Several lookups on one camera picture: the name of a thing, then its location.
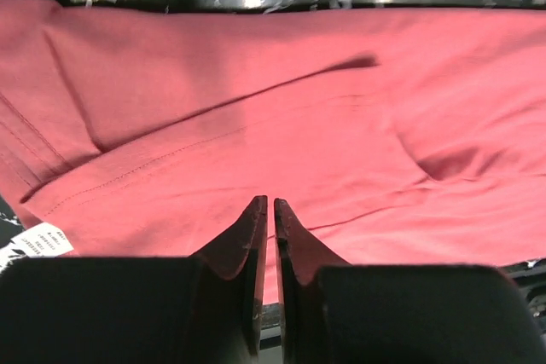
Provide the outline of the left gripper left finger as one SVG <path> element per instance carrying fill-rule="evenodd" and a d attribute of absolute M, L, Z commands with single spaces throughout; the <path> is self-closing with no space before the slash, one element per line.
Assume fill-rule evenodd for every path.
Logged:
<path fill-rule="evenodd" d="M 267 199 L 187 257 L 40 257 L 3 249 L 4 363 L 254 363 Z"/>

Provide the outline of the dusty red t-shirt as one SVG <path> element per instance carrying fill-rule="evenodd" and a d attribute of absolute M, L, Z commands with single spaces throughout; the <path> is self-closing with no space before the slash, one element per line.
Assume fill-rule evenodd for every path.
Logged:
<path fill-rule="evenodd" d="M 1 195 L 83 256 L 185 256 L 257 195 L 355 264 L 545 255 L 545 15 L 1 1 Z"/>

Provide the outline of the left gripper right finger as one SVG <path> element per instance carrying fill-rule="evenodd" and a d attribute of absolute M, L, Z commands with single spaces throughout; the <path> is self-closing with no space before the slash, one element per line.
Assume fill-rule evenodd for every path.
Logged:
<path fill-rule="evenodd" d="M 542 363 L 516 283 L 470 264 L 352 265 L 274 202 L 286 363 Z"/>

